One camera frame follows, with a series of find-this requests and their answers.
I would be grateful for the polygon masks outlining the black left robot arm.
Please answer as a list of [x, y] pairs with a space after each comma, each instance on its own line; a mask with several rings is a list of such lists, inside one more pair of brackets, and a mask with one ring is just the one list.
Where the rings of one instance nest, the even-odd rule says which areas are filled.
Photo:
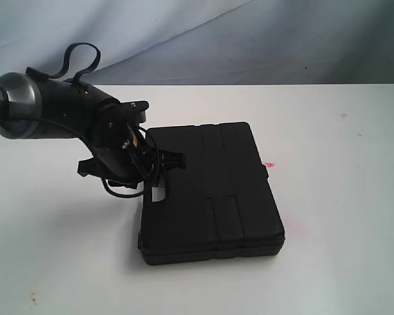
[[84, 82], [30, 70], [0, 76], [0, 135], [7, 139], [79, 138], [92, 150], [77, 172], [131, 187], [186, 167], [185, 155], [161, 150], [141, 134], [149, 103], [120, 102]]

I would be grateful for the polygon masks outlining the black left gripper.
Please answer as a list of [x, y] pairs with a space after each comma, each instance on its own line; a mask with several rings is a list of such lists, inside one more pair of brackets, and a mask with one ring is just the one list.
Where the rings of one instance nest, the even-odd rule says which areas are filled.
[[116, 184], [151, 182], [158, 170], [186, 169], [183, 153], [151, 147], [139, 130], [121, 114], [121, 108], [99, 108], [93, 114], [87, 139], [95, 157], [78, 161], [81, 177], [104, 178]]

